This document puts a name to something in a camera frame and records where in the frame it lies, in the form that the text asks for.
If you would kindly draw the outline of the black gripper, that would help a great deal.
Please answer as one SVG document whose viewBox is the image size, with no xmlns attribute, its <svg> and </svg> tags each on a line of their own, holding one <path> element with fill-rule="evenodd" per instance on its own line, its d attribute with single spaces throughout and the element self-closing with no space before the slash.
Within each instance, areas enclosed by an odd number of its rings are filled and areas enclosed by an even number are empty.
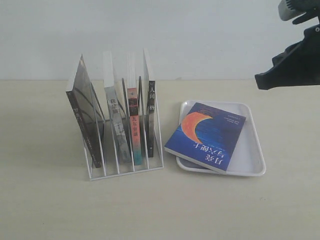
<svg viewBox="0 0 320 240">
<path fill-rule="evenodd" d="M 318 0 L 282 0 L 278 5 L 282 21 L 298 25 L 320 18 Z M 272 58 L 272 68 L 254 76 L 257 88 L 318 86 L 320 84 L 320 25 L 303 31 L 303 40 L 288 46 Z"/>
</svg>

